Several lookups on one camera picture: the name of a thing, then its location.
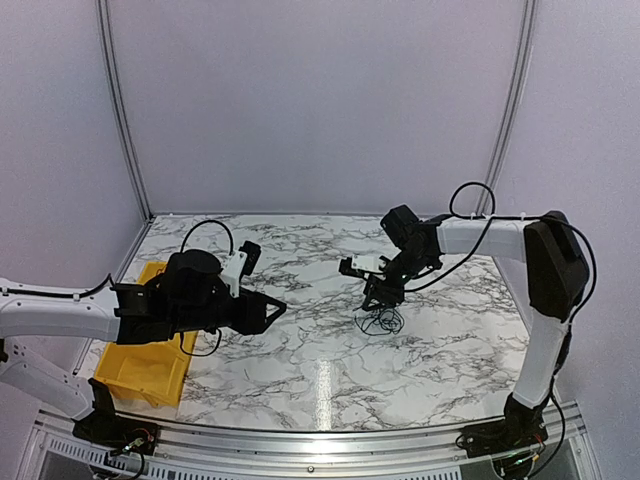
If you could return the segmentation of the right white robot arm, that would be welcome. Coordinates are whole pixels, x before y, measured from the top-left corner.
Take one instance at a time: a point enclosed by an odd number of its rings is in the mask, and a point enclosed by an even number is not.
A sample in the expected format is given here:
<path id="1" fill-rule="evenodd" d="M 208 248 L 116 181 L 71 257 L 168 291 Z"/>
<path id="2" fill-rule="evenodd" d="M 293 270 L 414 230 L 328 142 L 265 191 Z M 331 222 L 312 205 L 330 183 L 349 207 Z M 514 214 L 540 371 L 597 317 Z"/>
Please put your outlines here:
<path id="1" fill-rule="evenodd" d="M 515 448 L 536 437 L 542 412 L 570 345 L 572 320 L 595 271 L 580 248 L 577 231 L 560 211 L 542 216 L 462 216 L 452 212 L 419 219 L 406 205 L 390 210 L 381 226 L 397 248 L 393 258 L 358 255 L 340 271 L 365 280 L 364 311 L 395 308 L 410 293 L 408 283 L 442 267 L 444 255 L 507 258 L 526 267 L 529 344 L 503 417 L 464 431 L 474 447 L 499 442 Z"/>

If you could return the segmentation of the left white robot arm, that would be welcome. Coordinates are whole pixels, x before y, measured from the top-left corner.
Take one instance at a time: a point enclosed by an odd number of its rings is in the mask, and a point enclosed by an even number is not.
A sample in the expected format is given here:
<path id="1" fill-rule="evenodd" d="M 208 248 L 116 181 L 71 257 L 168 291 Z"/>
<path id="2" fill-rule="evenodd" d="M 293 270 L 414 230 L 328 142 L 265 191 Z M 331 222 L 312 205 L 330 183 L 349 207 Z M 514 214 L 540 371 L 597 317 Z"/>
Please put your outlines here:
<path id="1" fill-rule="evenodd" d="M 229 328 L 259 335 L 282 316 L 285 302 L 241 285 L 257 257 L 238 251 L 222 263 L 203 250 L 170 256 L 144 284 L 106 278 L 84 291 L 27 288 L 1 282 L 1 380 L 64 412 L 77 430 L 106 445 L 127 430 L 111 394 L 95 379 L 71 375 L 18 343 L 25 336 L 84 337 L 118 345 L 146 345 L 193 331 Z"/>

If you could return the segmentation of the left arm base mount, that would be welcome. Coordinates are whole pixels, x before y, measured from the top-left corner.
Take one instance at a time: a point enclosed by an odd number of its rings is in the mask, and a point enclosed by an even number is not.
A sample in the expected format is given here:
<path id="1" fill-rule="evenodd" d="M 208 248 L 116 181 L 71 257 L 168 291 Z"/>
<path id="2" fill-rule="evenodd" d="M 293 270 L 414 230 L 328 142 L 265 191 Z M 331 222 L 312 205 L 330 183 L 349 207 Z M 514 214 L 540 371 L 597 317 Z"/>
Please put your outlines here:
<path id="1" fill-rule="evenodd" d="M 129 456 L 137 461 L 137 469 L 129 479 L 139 479 L 147 467 L 147 458 L 156 448 L 159 425 L 153 422 L 94 412 L 74 421 L 73 435 L 92 444 L 106 447 L 106 466 L 112 460 Z"/>

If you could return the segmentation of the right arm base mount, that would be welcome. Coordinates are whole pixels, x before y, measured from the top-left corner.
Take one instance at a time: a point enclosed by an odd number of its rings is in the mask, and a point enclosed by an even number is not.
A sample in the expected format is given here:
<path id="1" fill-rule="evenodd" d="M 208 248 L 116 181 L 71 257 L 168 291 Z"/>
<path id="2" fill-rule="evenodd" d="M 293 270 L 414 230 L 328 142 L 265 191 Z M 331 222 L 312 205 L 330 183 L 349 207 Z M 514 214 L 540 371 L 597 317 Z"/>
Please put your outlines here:
<path id="1" fill-rule="evenodd" d="M 544 423 L 513 433 L 505 420 L 497 420 L 464 427 L 455 444 L 468 458 L 489 456 L 498 479 L 528 479 L 546 450 L 547 439 Z"/>

